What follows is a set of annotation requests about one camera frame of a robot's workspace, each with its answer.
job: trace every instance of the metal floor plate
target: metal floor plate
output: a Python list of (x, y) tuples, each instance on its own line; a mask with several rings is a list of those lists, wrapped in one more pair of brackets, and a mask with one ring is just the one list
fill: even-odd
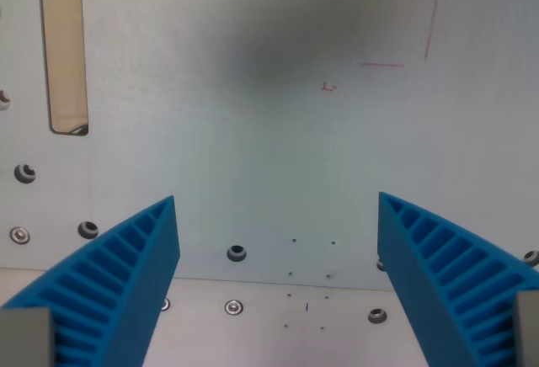
[[(0, 304), (39, 274), (0, 269)], [(174, 279), (168, 298), (145, 367), (427, 367), (394, 293)], [(226, 314), (232, 299), (241, 314)]]
[(536, 249), (539, 0), (437, 1), (425, 59), (435, 0), (83, 0), (79, 138), (47, 128), (39, 0), (0, 0), (0, 266), (48, 269), (79, 222), (169, 194), (179, 277), (388, 290), (381, 190)]

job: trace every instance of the red marker drawing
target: red marker drawing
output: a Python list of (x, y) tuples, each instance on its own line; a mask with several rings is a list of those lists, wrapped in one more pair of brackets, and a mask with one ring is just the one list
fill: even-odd
[(394, 64), (392, 62), (364, 62), (362, 66), (385, 66), (389, 68), (401, 68), (404, 64)]
[(430, 17), (430, 27), (429, 27), (429, 36), (427, 37), (427, 46), (424, 49), (424, 58), (425, 60), (429, 56), (430, 51), (430, 42), (432, 41), (432, 32), (435, 29), (435, 19), (436, 13), (438, 12), (438, 0), (435, 0), (435, 4), (432, 8), (432, 16)]
[(322, 87), (322, 90), (323, 90), (323, 91), (333, 92), (335, 89), (337, 89), (337, 85), (333, 85), (332, 88), (329, 89), (329, 88), (326, 86), (326, 82), (325, 82), (325, 81), (323, 82), (323, 87)]

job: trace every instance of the rectangular slot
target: rectangular slot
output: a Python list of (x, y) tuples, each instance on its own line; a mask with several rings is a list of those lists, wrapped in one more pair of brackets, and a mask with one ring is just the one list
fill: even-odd
[(441, 251), (430, 263), (430, 270), (439, 273), (445, 266), (461, 256), (472, 244), (465, 239), (457, 238)]
[(80, 280), (74, 279), (72, 276), (69, 276), (67, 274), (64, 274), (60, 276), (56, 282), (61, 285), (62, 287), (73, 291), (74, 293), (77, 293), (84, 298), (87, 298), (97, 304), (100, 304), (101, 306), (104, 306), (105, 308), (109, 308), (110, 310), (113, 310), (115, 308), (115, 302), (111, 300), (106, 295), (102, 295), (98, 291), (94, 290), (93, 288), (87, 286)]
[(524, 278), (519, 274), (507, 274), (501, 279), (494, 281), (489, 287), (485, 288), (484, 290), (481, 290), (476, 295), (464, 301), (462, 304), (456, 307), (455, 311), (458, 314), (470, 311), (476, 306), (480, 306), (484, 302), (495, 298), (497, 295), (500, 295), (508, 290), (515, 288), (523, 281)]
[(412, 209), (406, 209), (401, 215), (401, 221), (403, 222), (404, 228), (409, 229), (414, 222), (419, 218), (419, 212)]
[(146, 238), (143, 237), (133, 226), (127, 226), (119, 232), (120, 236), (134, 247), (138, 252), (142, 252), (146, 244)]
[(69, 316), (65, 316), (57, 310), (52, 310), (51, 313), (55, 325), (72, 329), (73, 331), (88, 335), (91, 338), (99, 339), (101, 338), (101, 336), (103, 336), (103, 334), (99, 330), (93, 327), (89, 327), (85, 323), (70, 318)]
[(389, 203), (389, 205), (391, 206), (391, 208), (393, 209), (393, 211), (395, 211), (397, 214), (400, 210), (403, 209), (403, 204), (402, 203), (399, 203), (398, 201), (396, 201), (395, 199), (392, 199), (391, 197), (388, 197), (387, 198), (387, 203)]
[(161, 216), (161, 213), (163, 213), (163, 209), (165, 208), (166, 203), (161, 203), (158, 205), (155, 209), (152, 209), (152, 215), (158, 219)]
[(74, 338), (72, 335), (64, 331), (65, 328), (60, 328), (63, 332), (55, 331), (55, 345), (64, 346), (66, 348), (75, 348), (83, 352), (95, 353), (97, 347), (94, 344), (86, 343), (82, 340)]
[(490, 338), (491, 336), (497, 335), (500, 332), (504, 332), (507, 329), (511, 329), (513, 327), (513, 314), (509, 311), (507, 312), (507, 315), (497, 319), (496, 321), (492, 322), (487, 327), (484, 327), (478, 332), (475, 332), (472, 335), (472, 341), (473, 342), (479, 342), (480, 340), (484, 340), (487, 338)]
[(419, 224), (412, 230), (412, 240), (420, 244), (436, 227), (437, 222), (432, 221), (430, 218), (423, 217)]
[(96, 249), (90, 253), (88, 259), (122, 281), (129, 279), (129, 270), (101, 249)]
[(78, 365), (80, 367), (90, 367), (90, 359), (64, 354), (60, 349), (56, 349), (56, 362), (59, 364)]
[(484, 260), (486, 257), (486, 252), (481, 249), (472, 249), (471, 251), (468, 251), (440, 276), (440, 285), (448, 285), (451, 281)]
[(471, 315), (466, 321), (464, 321), (464, 327), (475, 327), (483, 321), (502, 314), (513, 307), (514, 295), (505, 297), (503, 300), (492, 304), (491, 306)]
[(121, 285), (116, 283), (99, 269), (92, 266), (90, 263), (81, 261), (75, 265), (74, 269), (77, 271), (77, 273), (92, 280), (96, 284), (101, 285), (105, 289), (108, 289), (117, 295), (121, 295)]
[(138, 257), (129, 249), (124, 243), (122, 243), (118, 238), (111, 237), (105, 244), (106, 247), (111, 253), (113, 253), (117, 258), (121, 259), (123, 262), (128, 264), (131, 267), (136, 265), (136, 260)]
[(464, 279), (461, 283), (456, 285), (454, 288), (449, 290), (449, 292), (447, 293), (447, 298), (449, 298), (450, 300), (455, 300), (459, 296), (467, 293), (475, 286), (480, 285), (481, 283), (500, 273), (504, 269), (505, 265), (498, 260), (488, 262), (480, 269), (478, 269), (475, 273), (473, 273), (472, 275)]
[(51, 130), (88, 133), (83, 0), (41, 0)]
[(41, 291), (40, 297), (44, 300), (52, 302), (53, 304), (57, 304), (58, 306), (66, 308), (67, 310), (85, 316), (93, 321), (101, 322), (104, 324), (109, 323), (109, 317), (105, 314), (99, 311), (95, 311), (89, 306), (85, 306), (84, 304), (81, 304), (73, 298), (70, 298), (67, 295), (63, 295), (62, 293), (54, 289), (45, 289)]
[(479, 348), (479, 354), (482, 356), (496, 353), (501, 350), (506, 350), (507, 348), (512, 348), (515, 345), (513, 329), (502, 332), (498, 338), (492, 338), (489, 340), (489, 342), (489, 344), (485, 344)]
[(492, 359), (485, 364), (485, 367), (510, 367), (515, 365), (515, 350), (513, 348), (500, 350), (490, 357)]
[(153, 231), (154, 223), (150, 216), (145, 214), (135, 221), (135, 225), (138, 226), (146, 235), (150, 235)]
[(453, 231), (450, 231), (447, 228), (441, 228), (435, 231), (434, 234), (427, 238), (426, 241), (423, 241), (422, 247), (419, 251), (423, 255), (423, 258), (429, 259), (444, 245), (446, 245), (454, 236), (455, 234)]

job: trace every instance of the red line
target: red line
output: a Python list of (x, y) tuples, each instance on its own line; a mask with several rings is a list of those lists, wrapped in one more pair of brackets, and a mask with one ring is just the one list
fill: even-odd
[(436, 19), (437, 12), (438, 12), (438, 0), (435, 0), (435, 5), (432, 8), (432, 16), (430, 17), (429, 37), (427, 38), (427, 46), (424, 49), (425, 60), (429, 56), (430, 42), (432, 41), (432, 33), (434, 32), (434, 29), (435, 29), (435, 19)]
[(392, 64), (391, 62), (364, 62), (363, 66), (386, 66), (391, 68), (401, 68), (404, 64)]

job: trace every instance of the screw hole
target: screw hole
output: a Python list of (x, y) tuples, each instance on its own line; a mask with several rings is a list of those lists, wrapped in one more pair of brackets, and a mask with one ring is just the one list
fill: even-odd
[(4, 91), (0, 91), (0, 110), (6, 110), (11, 104), (11, 99)]
[(227, 258), (233, 262), (242, 262), (247, 257), (247, 251), (241, 245), (232, 245), (227, 250)]
[(369, 312), (369, 322), (371, 323), (382, 323), (386, 321), (387, 313), (382, 308), (375, 308)]
[(384, 266), (384, 263), (382, 263), (382, 261), (379, 258), (378, 258), (378, 261), (376, 262), (376, 267), (378, 268), (378, 270), (382, 272), (386, 271), (386, 267)]
[(13, 171), (15, 178), (22, 184), (31, 184), (35, 181), (35, 170), (25, 163), (21, 163), (15, 167)]
[(534, 267), (539, 264), (539, 251), (530, 251), (524, 255), (524, 263)]
[(161, 312), (165, 312), (168, 308), (170, 308), (170, 300), (165, 298), (165, 301), (163, 301), (163, 305), (161, 306)]
[(99, 234), (98, 226), (91, 221), (83, 221), (78, 225), (79, 235), (85, 239), (94, 239)]

